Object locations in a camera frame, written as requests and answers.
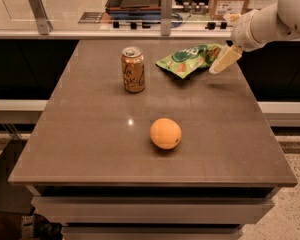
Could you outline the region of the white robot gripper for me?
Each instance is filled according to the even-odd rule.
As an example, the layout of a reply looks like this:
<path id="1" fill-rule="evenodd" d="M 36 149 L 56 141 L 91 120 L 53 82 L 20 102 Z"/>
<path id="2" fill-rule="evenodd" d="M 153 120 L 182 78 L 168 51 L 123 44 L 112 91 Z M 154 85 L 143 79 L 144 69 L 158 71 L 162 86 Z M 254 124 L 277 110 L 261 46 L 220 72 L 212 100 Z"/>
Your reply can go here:
<path id="1" fill-rule="evenodd" d="M 263 48 L 265 44 L 259 42 L 252 33 L 252 21 L 257 11 L 252 10 L 243 15 L 224 14 L 223 19 L 233 26 L 231 40 L 234 45 L 225 45 L 217 59 L 209 68 L 211 74 L 219 74 L 242 57 L 242 51 L 251 52 Z"/>

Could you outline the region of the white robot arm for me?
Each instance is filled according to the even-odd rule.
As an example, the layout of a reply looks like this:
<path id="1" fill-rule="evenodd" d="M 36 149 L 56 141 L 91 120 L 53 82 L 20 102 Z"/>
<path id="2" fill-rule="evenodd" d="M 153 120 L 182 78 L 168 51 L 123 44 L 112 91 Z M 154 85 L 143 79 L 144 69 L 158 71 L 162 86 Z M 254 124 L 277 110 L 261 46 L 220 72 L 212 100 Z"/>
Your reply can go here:
<path id="1" fill-rule="evenodd" d="M 300 0 L 277 0 L 261 10 L 253 9 L 243 15 L 225 14 L 223 18 L 233 26 L 230 36 L 233 45 L 221 49 L 209 68 L 212 74 L 218 74 L 235 63 L 242 52 L 300 36 Z"/>

